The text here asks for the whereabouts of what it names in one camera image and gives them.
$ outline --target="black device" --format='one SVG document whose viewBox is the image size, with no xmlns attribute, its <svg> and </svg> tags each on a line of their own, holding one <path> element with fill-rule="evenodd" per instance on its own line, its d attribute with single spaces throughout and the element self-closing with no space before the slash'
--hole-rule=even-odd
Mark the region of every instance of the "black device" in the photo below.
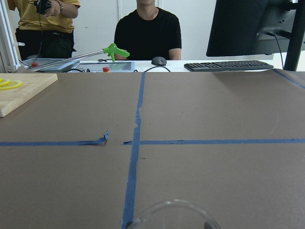
<svg viewBox="0 0 305 229">
<path fill-rule="evenodd" d="M 156 66 L 165 66 L 167 61 L 164 57 L 156 56 L 152 59 L 152 64 Z"/>
<path fill-rule="evenodd" d="M 287 52 L 295 71 L 305 49 L 305 0 L 217 0 L 207 56 Z"/>
<path fill-rule="evenodd" d="M 262 61 L 186 63 L 184 67 L 191 72 L 246 71 L 273 68 L 272 65 Z"/>
<path fill-rule="evenodd" d="M 34 6 L 36 6 L 37 13 L 46 14 L 46 10 L 51 8 L 51 1 L 50 0 L 35 1 Z"/>
</svg>

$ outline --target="metal frame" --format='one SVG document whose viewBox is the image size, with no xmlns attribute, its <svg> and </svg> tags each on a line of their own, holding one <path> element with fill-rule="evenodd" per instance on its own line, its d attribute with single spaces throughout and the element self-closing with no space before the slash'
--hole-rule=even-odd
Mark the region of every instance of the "metal frame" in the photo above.
<svg viewBox="0 0 305 229">
<path fill-rule="evenodd" d="M 0 0 L 0 73 L 14 73 L 20 67 L 20 55 L 12 31 L 7 2 Z"/>
</svg>

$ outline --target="black t-shirt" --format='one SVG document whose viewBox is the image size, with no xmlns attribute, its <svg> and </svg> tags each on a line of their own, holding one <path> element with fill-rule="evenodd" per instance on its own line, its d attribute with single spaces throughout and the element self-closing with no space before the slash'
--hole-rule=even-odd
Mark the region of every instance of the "black t-shirt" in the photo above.
<svg viewBox="0 0 305 229">
<path fill-rule="evenodd" d="M 169 60 L 168 51 L 182 47 L 179 20 L 159 8 L 158 15 L 146 21 L 135 10 L 118 22 L 114 43 L 130 53 L 129 60 L 151 60 L 156 56 Z"/>
</svg>

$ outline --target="table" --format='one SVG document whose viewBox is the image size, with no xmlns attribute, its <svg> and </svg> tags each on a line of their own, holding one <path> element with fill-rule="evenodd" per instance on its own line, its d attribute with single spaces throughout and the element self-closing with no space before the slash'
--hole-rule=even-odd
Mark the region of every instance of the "table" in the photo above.
<svg viewBox="0 0 305 229">
<path fill-rule="evenodd" d="M 304 228 L 305 72 L 58 78 L 0 119 L 1 228 L 121 228 L 174 198 L 224 229 Z"/>
<path fill-rule="evenodd" d="M 189 71 L 184 68 L 184 64 L 186 63 L 201 63 L 201 62 L 220 62 L 220 61 L 228 61 L 228 60 L 181 60 L 181 61 L 167 61 L 167 65 L 165 66 L 170 70 L 171 72 L 176 72 L 176 73 L 181 73 L 185 72 L 188 73 Z M 274 58 L 272 60 L 260 60 L 263 62 L 266 62 L 268 64 L 271 64 L 274 66 L 274 68 L 277 69 L 282 69 L 282 62 L 281 62 L 281 57 L 277 54 L 274 54 Z M 305 62 L 305 55 L 301 55 L 301 58 L 299 60 L 299 65 L 297 70 L 299 72 L 305 71 L 305 65 L 302 63 Z M 151 64 L 151 61 L 136 61 L 136 69 L 139 72 L 144 72 L 150 68 L 154 67 L 154 65 Z M 157 67 L 150 69 L 149 72 L 168 72 L 167 69 L 163 67 Z"/>
</svg>

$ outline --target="person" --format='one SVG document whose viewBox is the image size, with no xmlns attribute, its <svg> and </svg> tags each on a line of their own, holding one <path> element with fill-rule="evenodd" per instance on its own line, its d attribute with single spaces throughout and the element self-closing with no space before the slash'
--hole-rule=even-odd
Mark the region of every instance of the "person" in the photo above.
<svg viewBox="0 0 305 229">
<path fill-rule="evenodd" d="M 25 60 L 31 56 L 65 59 L 72 55 L 74 37 L 72 19 L 78 16 L 79 0 L 7 0 L 10 10 L 19 11 L 20 21 L 16 29 L 20 56 Z M 43 12 L 43 2 L 49 8 Z"/>
<path fill-rule="evenodd" d="M 117 23 L 114 43 L 130 53 L 129 60 L 181 60 L 179 19 L 155 7 L 155 0 L 137 0 L 137 9 Z M 126 58 L 115 55 L 117 60 Z"/>
</svg>

